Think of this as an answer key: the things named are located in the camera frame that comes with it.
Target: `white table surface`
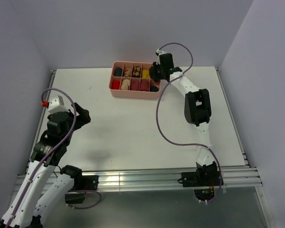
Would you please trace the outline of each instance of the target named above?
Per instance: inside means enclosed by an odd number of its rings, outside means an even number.
[[[92,118],[91,123],[74,132],[59,165],[69,164],[85,171],[196,167],[196,147],[171,145],[159,134],[155,122],[157,100],[112,97],[108,89],[110,74],[111,68],[57,70],[52,87],[69,94],[89,110]],[[220,165],[245,165],[215,68],[193,67],[186,76],[200,88],[209,90],[210,140]],[[64,101],[71,108],[66,98]],[[163,132],[174,142],[203,143],[183,112],[184,97],[173,86],[168,87],[159,111]],[[41,132],[46,129],[47,115],[48,112]]]

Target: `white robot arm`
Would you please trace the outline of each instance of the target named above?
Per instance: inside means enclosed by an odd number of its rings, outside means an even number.
[[[183,187],[205,187],[211,190],[201,191],[201,198],[210,200],[214,197],[214,185],[220,183],[220,173],[216,160],[210,151],[209,122],[211,117],[210,97],[207,89],[200,89],[183,75],[179,67],[174,67],[172,54],[157,50],[158,59],[149,73],[154,81],[166,80],[176,87],[185,98],[184,115],[189,124],[199,133],[199,154],[196,159],[196,172],[182,173]]]
[[[74,105],[79,115],[76,116],[73,131],[91,122],[89,112],[77,103],[74,103]],[[73,187],[77,188],[81,184],[81,169],[67,165],[62,168],[56,182],[40,197],[47,180],[66,153],[72,134],[45,160],[31,179],[31,174],[39,162],[70,131],[74,115],[76,115],[76,113],[73,114],[65,108],[63,99],[60,96],[53,97],[47,108],[50,112],[47,130],[44,131],[40,141],[34,147],[25,179],[13,203],[0,219],[0,228],[42,228],[57,202]]]
[[[173,80],[181,75],[182,75],[182,72],[175,72],[172,75],[170,75],[170,80]],[[195,93],[195,92],[199,92],[200,90],[200,88],[194,85],[185,76],[183,76],[179,80],[173,81],[171,85],[176,87],[184,97],[186,97],[186,94],[188,93]],[[210,144],[210,137],[209,137],[209,122],[200,123],[199,126],[192,124],[192,127],[194,128],[194,130],[198,131],[199,141],[210,147],[211,144]],[[213,155],[207,148],[198,147],[198,150],[199,150],[199,154],[196,159],[196,163],[198,165],[209,166],[215,161]]]

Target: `yellow object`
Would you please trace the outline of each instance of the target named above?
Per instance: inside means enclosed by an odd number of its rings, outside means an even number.
[[[142,70],[142,78],[150,78],[149,70]]]

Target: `white wall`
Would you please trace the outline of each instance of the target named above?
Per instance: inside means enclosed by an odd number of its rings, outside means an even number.
[[[28,161],[49,68],[8,0],[0,0],[0,218]]]
[[[248,160],[285,228],[285,0],[254,0],[220,72]]]
[[[52,68],[155,60],[186,44],[196,66],[220,66],[253,0],[10,0]],[[167,49],[175,63],[190,58]]]

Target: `pink sorting tray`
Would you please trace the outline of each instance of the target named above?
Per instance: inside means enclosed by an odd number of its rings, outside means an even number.
[[[154,82],[152,79],[150,78],[142,78],[142,73],[143,70],[149,70],[149,68],[152,66],[152,63],[136,63],[136,62],[115,62],[113,64],[113,68],[112,68],[112,73],[111,73],[111,80],[110,80],[110,84],[109,84],[109,89],[111,91],[112,96],[114,97],[125,97],[125,98],[140,98],[140,99],[157,99],[161,93],[161,85],[160,82]],[[115,76],[114,72],[116,70],[116,68],[121,68],[122,71],[122,76]],[[133,77],[132,73],[135,67],[140,67],[141,69],[141,73],[139,77]],[[130,77],[124,77],[124,71],[125,69],[131,69],[132,73]],[[131,86],[129,88],[129,90],[121,90],[121,85],[122,82],[124,80],[130,80],[130,85],[132,85],[132,81],[137,81],[139,82],[139,85],[141,85],[141,83],[143,81],[147,81],[149,83],[149,90],[148,91],[133,91],[131,90]],[[119,89],[113,89],[113,81],[119,81],[120,82],[120,86]],[[158,88],[158,92],[150,92],[150,87],[151,86],[156,86]]]

